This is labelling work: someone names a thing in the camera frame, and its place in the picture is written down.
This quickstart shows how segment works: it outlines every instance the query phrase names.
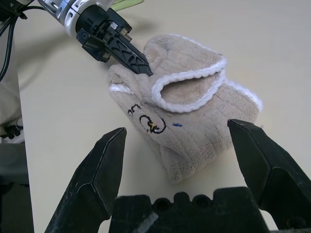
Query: black plastic part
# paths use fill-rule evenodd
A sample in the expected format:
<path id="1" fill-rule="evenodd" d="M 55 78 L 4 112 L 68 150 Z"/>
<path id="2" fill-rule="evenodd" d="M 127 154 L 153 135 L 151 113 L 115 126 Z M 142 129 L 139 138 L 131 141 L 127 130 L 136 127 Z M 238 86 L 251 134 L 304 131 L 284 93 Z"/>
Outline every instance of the black plastic part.
<path id="1" fill-rule="evenodd" d="M 45 233 L 97 233 L 121 182 L 126 129 L 105 134 L 76 169 Z"/>
<path id="2" fill-rule="evenodd" d="M 279 229 L 311 228 L 311 181 L 286 150 L 252 123 L 229 120 L 240 170 Z"/>
<path id="3" fill-rule="evenodd" d="M 134 73 L 151 76 L 153 73 L 146 57 L 127 37 L 131 29 L 114 10 L 105 11 L 97 5 L 86 8 L 76 23 L 77 40 L 97 61 L 107 62 L 112 55 Z"/>
<path id="4" fill-rule="evenodd" d="M 21 4 L 16 0 L 1 0 L 0 1 L 0 21 L 5 22 L 12 16 L 19 16 L 18 11 L 22 10 L 26 5 Z"/>
<path id="5" fill-rule="evenodd" d="M 155 201 L 145 195 L 118 197 L 109 233 L 268 233 L 256 202 L 246 187 L 214 192 L 202 208 L 190 202 L 186 193 L 177 193 L 174 203 Z"/>

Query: black embroidery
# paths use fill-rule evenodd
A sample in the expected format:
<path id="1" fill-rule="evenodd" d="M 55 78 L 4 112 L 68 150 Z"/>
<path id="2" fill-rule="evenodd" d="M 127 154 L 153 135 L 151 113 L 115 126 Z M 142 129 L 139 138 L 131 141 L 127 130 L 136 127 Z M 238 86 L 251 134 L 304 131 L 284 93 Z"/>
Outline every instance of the black embroidery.
<path id="1" fill-rule="evenodd" d="M 141 115 L 141 116 L 140 116 L 139 121 L 140 121 L 140 124 L 141 124 L 141 125 L 142 125 L 141 120 L 142 120 L 143 118 L 146 118 L 146 119 L 148 120 L 147 124 L 148 124 L 148 126 L 149 126 L 150 129 L 147 129 L 147 132 L 151 132 L 151 133 L 155 133 L 155 134 L 160 134 L 160 133 L 163 133 L 163 131 L 166 129 L 166 123 L 165 123 L 164 119 L 162 119 L 162 118 L 161 118 L 161 120 L 163 121 L 164 127 L 163 127 L 163 129 L 162 129 L 161 131 L 159 131 L 160 128 L 159 128 L 157 125 L 155 125 L 155 124 L 152 122 L 152 120 L 150 119 L 150 117 L 147 116 L 147 115 Z"/>
<path id="2" fill-rule="evenodd" d="M 131 109 L 129 109 L 129 110 L 127 111 L 128 115 L 130 115 L 131 117 L 133 116 L 133 113 L 135 112 L 135 110 L 134 110 L 135 107 L 141 109 L 141 107 L 140 107 L 138 104 L 134 104 L 134 105 L 131 107 Z"/>

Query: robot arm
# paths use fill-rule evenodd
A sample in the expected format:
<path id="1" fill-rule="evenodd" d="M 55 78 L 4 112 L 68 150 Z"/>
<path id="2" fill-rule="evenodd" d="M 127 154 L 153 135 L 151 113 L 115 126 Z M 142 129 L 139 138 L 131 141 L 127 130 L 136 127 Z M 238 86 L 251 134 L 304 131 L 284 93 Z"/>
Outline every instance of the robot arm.
<path id="1" fill-rule="evenodd" d="M 146 57 L 131 43 L 132 27 L 113 9 L 114 0 L 38 0 L 97 61 L 112 55 L 136 74 L 152 75 Z"/>

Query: beige towel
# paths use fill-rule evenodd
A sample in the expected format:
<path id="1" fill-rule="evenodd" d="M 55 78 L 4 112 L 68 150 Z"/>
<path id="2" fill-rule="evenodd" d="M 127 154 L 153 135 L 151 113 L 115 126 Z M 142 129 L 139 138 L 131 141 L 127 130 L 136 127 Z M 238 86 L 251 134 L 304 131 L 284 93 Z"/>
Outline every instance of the beige towel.
<path id="1" fill-rule="evenodd" d="M 191 39 L 156 36 L 144 53 L 154 75 L 114 65 L 109 91 L 149 142 L 170 181 L 178 183 L 231 146 L 228 119 L 254 122 L 262 102 L 226 78 L 223 55 Z"/>

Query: tabletop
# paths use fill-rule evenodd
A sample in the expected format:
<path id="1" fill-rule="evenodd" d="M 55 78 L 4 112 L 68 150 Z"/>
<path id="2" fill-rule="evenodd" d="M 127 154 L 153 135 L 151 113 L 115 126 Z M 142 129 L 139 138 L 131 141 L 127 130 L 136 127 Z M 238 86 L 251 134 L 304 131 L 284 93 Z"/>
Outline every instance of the tabletop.
<path id="1" fill-rule="evenodd" d="M 158 34 L 193 38 L 227 57 L 226 74 L 262 99 L 256 124 L 311 177 L 311 2 L 309 0 L 145 0 L 119 14 L 142 50 Z M 244 186 L 234 150 L 184 182 L 171 185 L 155 156 L 108 93 L 111 62 L 95 61 L 43 11 L 27 12 L 15 31 L 35 233 L 44 232 L 75 169 L 105 133 L 127 128 L 119 195 L 154 201 L 212 198 Z M 271 217 L 264 213 L 270 229 Z M 109 221 L 99 232 L 108 232 Z"/>

